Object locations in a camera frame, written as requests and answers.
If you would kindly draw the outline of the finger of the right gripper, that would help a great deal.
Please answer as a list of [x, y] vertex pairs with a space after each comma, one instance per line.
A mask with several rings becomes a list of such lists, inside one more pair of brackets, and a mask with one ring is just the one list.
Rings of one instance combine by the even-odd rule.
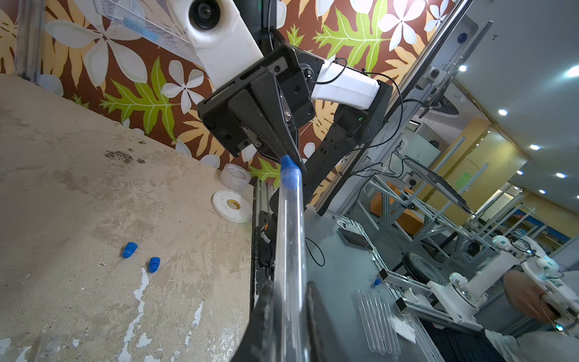
[[259, 128], [262, 140], [279, 161], [284, 155], [289, 155], [301, 172], [305, 172], [305, 165], [287, 126], [275, 75], [269, 69], [261, 69], [251, 82], [251, 89], [268, 125]]

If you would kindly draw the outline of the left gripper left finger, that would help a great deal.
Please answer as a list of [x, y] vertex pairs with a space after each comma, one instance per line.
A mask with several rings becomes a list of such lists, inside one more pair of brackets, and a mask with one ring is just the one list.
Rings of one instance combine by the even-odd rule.
[[230, 362], [274, 361], [276, 332], [274, 330], [274, 284], [265, 282], [250, 320]]

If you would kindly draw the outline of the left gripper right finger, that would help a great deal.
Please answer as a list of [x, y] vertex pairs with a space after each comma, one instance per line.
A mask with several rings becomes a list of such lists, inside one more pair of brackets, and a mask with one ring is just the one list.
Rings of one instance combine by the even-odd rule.
[[307, 283], [305, 300], [311, 361], [348, 361], [321, 293], [313, 281]]

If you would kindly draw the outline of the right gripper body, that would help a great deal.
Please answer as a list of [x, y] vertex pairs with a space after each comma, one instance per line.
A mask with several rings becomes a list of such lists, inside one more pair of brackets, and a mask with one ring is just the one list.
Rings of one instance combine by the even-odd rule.
[[198, 104], [206, 129], [233, 156], [299, 156], [298, 128], [313, 119], [314, 54], [282, 45]]

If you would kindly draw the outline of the clear test tube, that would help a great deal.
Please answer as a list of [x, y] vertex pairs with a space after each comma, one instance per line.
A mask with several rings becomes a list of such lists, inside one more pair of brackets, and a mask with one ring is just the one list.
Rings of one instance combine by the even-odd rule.
[[302, 182], [286, 180], [280, 187], [274, 269], [276, 361], [309, 360], [304, 243]]

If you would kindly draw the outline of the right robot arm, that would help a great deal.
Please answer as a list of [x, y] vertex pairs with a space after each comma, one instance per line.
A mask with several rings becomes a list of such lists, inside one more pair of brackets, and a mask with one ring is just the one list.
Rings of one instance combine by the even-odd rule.
[[[305, 202], [384, 122], [391, 86], [291, 45], [273, 26], [272, 1], [182, 1], [172, 9], [215, 86], [198, 104], [205, 128], [232, 155], [254, 146], [272, 161], [288, 157], [302, 172]], [[303, 161], [299, 129], [315, 117], [317, 100], [337, 109]]]

